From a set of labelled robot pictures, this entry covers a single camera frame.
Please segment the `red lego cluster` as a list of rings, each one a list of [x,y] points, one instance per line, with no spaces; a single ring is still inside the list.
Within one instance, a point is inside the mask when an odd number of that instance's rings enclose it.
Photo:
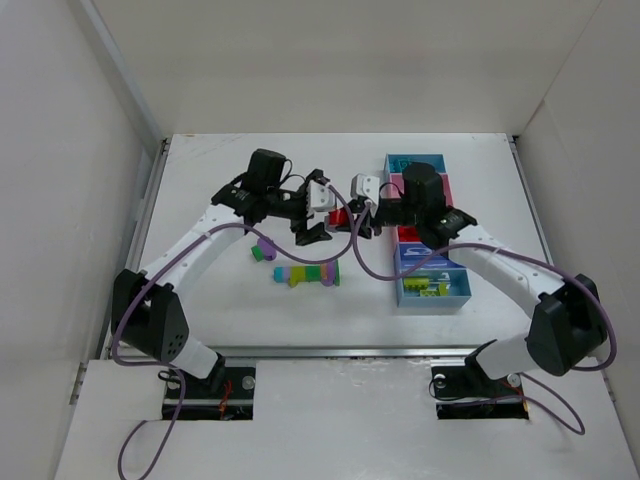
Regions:
[[[419,235],[414,227],[398,227],[397,232],[400,242],[420,242]]]

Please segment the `red and lime lego stack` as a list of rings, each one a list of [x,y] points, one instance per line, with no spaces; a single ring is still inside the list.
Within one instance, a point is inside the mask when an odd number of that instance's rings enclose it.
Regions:
[[[351,232],[353,224],[353,215],[346,208],[330,211],[325,219],[326,228],[330,232]]]

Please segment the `purple flower lego piece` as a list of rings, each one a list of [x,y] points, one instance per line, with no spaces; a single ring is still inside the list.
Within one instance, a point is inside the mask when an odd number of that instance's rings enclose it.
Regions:
[[[341,284],[339,261],[333,260],[320,265],[321,284],[327,287]]]

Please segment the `turquoise lego bricks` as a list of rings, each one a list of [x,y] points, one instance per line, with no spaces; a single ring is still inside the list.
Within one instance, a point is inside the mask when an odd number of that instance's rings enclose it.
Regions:
[[[393,156],[389,158],[389,170],[391,173],[401,174],[411,163],[412,160],[408,157]]]

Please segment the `long multicolour lego stack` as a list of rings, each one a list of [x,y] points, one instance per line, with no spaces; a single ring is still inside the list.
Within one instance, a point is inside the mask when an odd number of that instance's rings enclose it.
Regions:
[[[319,283],[322,281],[322,269],[316,266],[279,266],[273,269],[276,283],[287,284],[294,288],[300,283]]]

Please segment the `purple round lego piece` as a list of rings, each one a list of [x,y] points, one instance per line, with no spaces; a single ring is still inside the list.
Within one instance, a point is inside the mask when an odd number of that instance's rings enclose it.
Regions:
[[[259,238],[256,244],[251,248],[253,258],[257,262],[273,261],[277,257],[277,251],[267,240]]]

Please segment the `lime lego plate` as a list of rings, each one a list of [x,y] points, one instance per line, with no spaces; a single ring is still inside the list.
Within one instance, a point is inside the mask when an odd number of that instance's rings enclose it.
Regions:
[[[402,283],[405,290],[420,291],[429,287],[430,279],[427,277],[405,277]]]

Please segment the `blue and pink sorting tray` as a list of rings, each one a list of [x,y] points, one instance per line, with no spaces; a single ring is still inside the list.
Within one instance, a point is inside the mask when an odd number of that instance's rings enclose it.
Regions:
[[[429,164],[441,176],[445,201],[453,204],[444,156],[439,153],[388,154],[385,160],[386,198],[398,199],[405,192],[402,172],[412,163]],[[419,269],[406,271],[431,254],[417,235],[416,229],[394,226],[388,229],[393,249],[397,306],[420,310],[456,311],[472,296],[467,270],[443,256],[435,256]]]

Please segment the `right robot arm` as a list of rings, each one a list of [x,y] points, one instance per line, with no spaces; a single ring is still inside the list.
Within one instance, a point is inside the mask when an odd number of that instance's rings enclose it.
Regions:
[[[560,377],[612,341],[597,289],[584,275],[507,249],[468,213],[446,201],[443,179],[429,164],[411,163],[402,172],[397,198],[381,197],[380,180],[359,174],[351,183],[354,233],[378,234],[384,227],[415,228],[433,253],[479,275],[512,300],[529,318],[527,331],[491,340],[465,360],[477,384],[541,369]]]

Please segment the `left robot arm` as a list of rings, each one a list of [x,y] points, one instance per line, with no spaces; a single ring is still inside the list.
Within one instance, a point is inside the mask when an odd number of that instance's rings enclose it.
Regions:
[[[122,270],[114,281],[112,357],[126,363],[125,343],[151,362],[176,368],[210,392],[220,389],[224,357],[191,333],[182,299],[212,263],[268,217],[287,219],[299,245],[329,239],[322,224],[307,225],[313,214],[334,206],[329,181],[320,169],[295,191],[286,190],[284,155],[255,150],[247,170],[224,184],[204,214],[167,252],[140,271]]]

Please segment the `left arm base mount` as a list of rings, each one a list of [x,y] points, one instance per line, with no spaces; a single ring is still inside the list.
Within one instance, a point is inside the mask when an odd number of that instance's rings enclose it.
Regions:
[[[185,375],[186,390],[177,419],[184,421],[250,421],[253,419],[256,365],[232,362],[215,390]]]

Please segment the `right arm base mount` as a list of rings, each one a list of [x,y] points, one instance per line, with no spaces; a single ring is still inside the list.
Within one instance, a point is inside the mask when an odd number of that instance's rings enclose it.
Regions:
[[[431,368],[429,393],[436,400],[439,420],[528,420],[521,380],[487,378],[463,365]]]

